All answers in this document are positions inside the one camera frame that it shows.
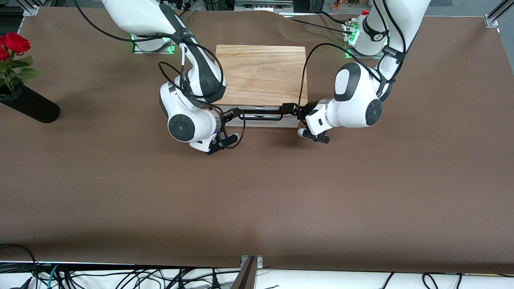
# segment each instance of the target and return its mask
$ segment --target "table surface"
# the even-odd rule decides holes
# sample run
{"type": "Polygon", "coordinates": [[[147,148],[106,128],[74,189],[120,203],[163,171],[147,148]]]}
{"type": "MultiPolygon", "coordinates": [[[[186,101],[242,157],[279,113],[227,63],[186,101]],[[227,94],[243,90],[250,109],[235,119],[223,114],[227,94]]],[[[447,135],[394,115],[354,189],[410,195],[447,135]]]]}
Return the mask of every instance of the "table surface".
{"type": "MultiPolygon", "coordinates": [[[[105,10],[84,11],[126,35],[105,10]]],[[[211,50],[340,43],[265,11],[186,23],[211,50]]],[[[62,115],[42,124],[0,107],[2,243],[49,261],[234,267],[263,255],[291,269],[514,269],[514,77],[481,17],[425,17],[376,125],[333,129],[328,145],[248,128],[237,149],[212,156],[167,132],[157,62],[179,55],[134,55],[71,8],[41,8],[22,35],[44,72],[29,86],[62,115]]],[[[313,54],[310,100],[333,95],[347,61],[332,47],[313,54]]]]}

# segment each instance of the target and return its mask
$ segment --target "black vase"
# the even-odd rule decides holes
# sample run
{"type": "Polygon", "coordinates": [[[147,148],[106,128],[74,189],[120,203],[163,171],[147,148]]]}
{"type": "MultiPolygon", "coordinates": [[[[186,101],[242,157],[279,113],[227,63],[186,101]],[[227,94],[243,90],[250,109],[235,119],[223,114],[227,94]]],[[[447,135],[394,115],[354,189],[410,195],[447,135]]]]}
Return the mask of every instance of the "black vase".
{"type": "Polygon", "coordinates": [[[14,92],[4,85],[0,87],[0,102],[43,123],[56,120],[61,113],[59,106],[23,84],[14,86],[14,92]]]}

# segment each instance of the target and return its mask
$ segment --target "teal cable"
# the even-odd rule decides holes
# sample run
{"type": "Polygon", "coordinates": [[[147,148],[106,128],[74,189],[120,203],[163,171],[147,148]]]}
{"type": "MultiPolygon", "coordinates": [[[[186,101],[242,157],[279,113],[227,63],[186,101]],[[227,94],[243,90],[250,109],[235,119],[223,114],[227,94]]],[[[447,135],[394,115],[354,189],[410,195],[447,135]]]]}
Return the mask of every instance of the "teal cable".
{"type": "Polygon", "coordinates": [[[51,287],[50,284],[52,283],[53,275],[56,273],[57,266],[59,266],[59,264],[55,265],[52,269],[52,272],[50,272],[50,277],[48,277],[48,284],[46,284],[46,289],[50,289],[51,287]]]}

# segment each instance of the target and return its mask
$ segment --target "wooden board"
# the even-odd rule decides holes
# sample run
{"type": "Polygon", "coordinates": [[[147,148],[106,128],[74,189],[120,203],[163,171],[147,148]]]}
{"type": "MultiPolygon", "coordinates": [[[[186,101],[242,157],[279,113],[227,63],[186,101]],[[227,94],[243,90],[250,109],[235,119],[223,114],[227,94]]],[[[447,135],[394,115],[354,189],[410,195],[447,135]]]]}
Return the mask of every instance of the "wooden board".
{"type": "MultiPolygon", "coordinates": [[[[298,102],[303,46],[217,45],[227,90],[216,104],[280,106],[298,102]]],[[[307,103],[307,75],[302,105],[307,103]]]]}

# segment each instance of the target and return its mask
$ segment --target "gray floor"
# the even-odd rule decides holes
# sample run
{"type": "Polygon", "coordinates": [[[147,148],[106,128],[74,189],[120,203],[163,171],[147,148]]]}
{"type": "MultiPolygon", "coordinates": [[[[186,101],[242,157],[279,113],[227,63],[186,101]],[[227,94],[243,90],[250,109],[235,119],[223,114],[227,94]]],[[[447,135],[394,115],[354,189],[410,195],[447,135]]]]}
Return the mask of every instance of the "gray floor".
{"type": "MultiPolygon", "coordinates": [[[[501,0],[432,0],[426,15],[440,16],[483,16],[491,11],[501,0]]],[[[102,7],[101,0],[77,0],[81,7],[102,7]]],[[[332,0],[326,0],[323,10],[334,12],[332,0]]],[[[56,0],[57,6],[73,7],[72,0],[56,0]]],[[[362,9],[339,9],[338,13],[359,13],[362,9]]],[[[17,31],[20,16],[2,16],[0,34],[17,31]]],[[[505,53],[514,71],[514,9],[508,11],[499,21],[500,36],[505,53]]]]}

